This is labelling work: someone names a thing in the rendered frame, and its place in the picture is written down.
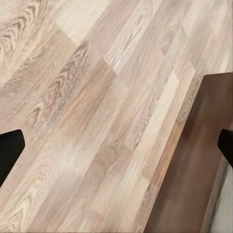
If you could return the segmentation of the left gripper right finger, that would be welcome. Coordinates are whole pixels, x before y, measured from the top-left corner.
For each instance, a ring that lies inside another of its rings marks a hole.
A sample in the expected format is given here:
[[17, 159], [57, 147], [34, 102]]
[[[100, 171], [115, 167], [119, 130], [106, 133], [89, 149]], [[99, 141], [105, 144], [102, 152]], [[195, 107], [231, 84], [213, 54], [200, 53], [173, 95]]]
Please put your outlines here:
[[217, 145], [233, 168], [233, 131], [222, 129]]

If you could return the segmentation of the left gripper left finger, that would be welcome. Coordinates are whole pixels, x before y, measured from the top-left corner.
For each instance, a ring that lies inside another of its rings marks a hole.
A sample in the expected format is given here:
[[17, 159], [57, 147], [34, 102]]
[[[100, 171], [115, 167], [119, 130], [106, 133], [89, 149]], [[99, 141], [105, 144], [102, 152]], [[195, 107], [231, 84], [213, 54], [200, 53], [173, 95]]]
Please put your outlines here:
[[21, 129], [0, 134], [0, 187], [25, 149]]

